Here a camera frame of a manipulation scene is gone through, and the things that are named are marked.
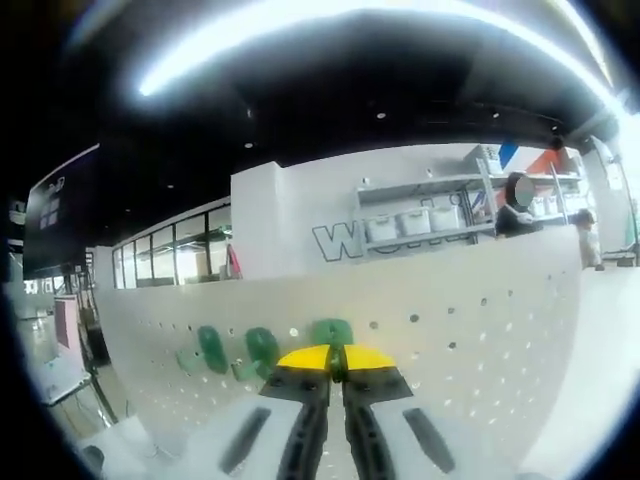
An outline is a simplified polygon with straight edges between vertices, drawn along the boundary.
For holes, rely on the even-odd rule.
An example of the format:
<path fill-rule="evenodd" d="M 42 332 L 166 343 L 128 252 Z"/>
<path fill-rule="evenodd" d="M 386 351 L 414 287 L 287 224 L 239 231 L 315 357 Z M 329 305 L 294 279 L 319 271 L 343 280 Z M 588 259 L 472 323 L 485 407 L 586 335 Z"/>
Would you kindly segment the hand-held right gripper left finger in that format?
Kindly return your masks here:
<path fill-rule="evenodd" d="M 314 479 L 328 433 L 330 346 L 281 358 L 260 392 L 211 418 L 184 452 L 186 479 Z"/>

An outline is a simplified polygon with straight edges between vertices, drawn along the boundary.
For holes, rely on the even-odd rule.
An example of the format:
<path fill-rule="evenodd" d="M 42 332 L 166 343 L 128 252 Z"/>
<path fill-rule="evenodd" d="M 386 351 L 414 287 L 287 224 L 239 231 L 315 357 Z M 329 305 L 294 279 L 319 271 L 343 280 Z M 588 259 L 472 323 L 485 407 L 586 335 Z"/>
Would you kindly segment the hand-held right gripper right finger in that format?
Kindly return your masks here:
<path fill-rule="evenodd" d="M 491 449 L 414 395 L 394 360 L 359 345 L 333 350 L 342 385 L 345 435 L 361 479 L 504 479 Z"/>

